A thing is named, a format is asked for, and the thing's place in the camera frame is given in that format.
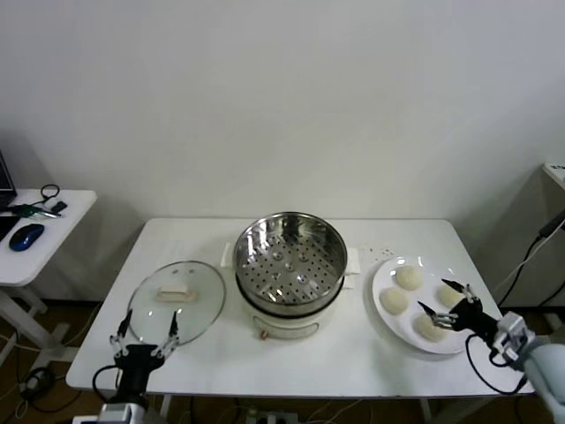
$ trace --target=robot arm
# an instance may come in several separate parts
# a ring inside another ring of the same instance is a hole
[[[119,424],[164,424],[165,421],[154,410],[147,409],[145,392],[149,376],[162,367],[165,360],[179,344],[177,313],[173,314],[169,335],[157,344],[125,344],[125,333],[130,325],[132,310],[120,323],[116,335],[109,338],[114,349],[116,367],[122,378],[116,394],[102,407],[97,417],[75,417],[73,424],[108,422]]]
[[[509,312],[500,321],[483,312],[469,285],[443,280],[465,298],[449,311],[438,314],[419,302],[433,324],[443,329],[470,329],[491,349],[491,360],[501,355],[505,364],[523,371],[556,424],[565,424],[565,345],[549,344],[536,337],[518,314]]]

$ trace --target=blue mouse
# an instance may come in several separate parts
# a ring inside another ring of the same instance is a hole
[[[27,250],[43,234],[45,225],[30,223],[14,232],[10,238],[10,249],[16,252]]]

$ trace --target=white wall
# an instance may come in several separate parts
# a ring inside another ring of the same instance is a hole
[[[538,166],[565,161],[563,22],[560,1],[1,2],[16,179],[100,196],[64,249],[93,274],[57,257],[37,286],[100,297],[152,216],[281,209],[448,218],[494,284],[548,213]],[[526,283],[514,303],[543,298]]]

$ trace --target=steamed bun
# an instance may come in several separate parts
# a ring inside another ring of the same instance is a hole
[[[440,298],[441,303],[449,309],[458,304],[463,297],[463,294],[453,290],[448,285],[444,285],[438,290],[438,298]]]
[[[397,268],[395,279],[398,285],[406,290],[417,290],[424,283],[421,271],[411,265]]]
[[[440,342],[448,334],[446,330],[435,327],[432,319],[426,314],[422,314],[416,319],[414,329],[420,336],[434,343]]]
[[[396,287],[390,287],[380,292],[382,306],[392,315],[399,315],[408,308],[408,299]]]

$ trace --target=stainless steel steamer basket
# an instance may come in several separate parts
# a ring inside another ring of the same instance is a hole
[[[265,216],[237,240],[233,268],[244,298],[265,314],[302,318],[332,303],[347,249],[326,221],[298,212]]]

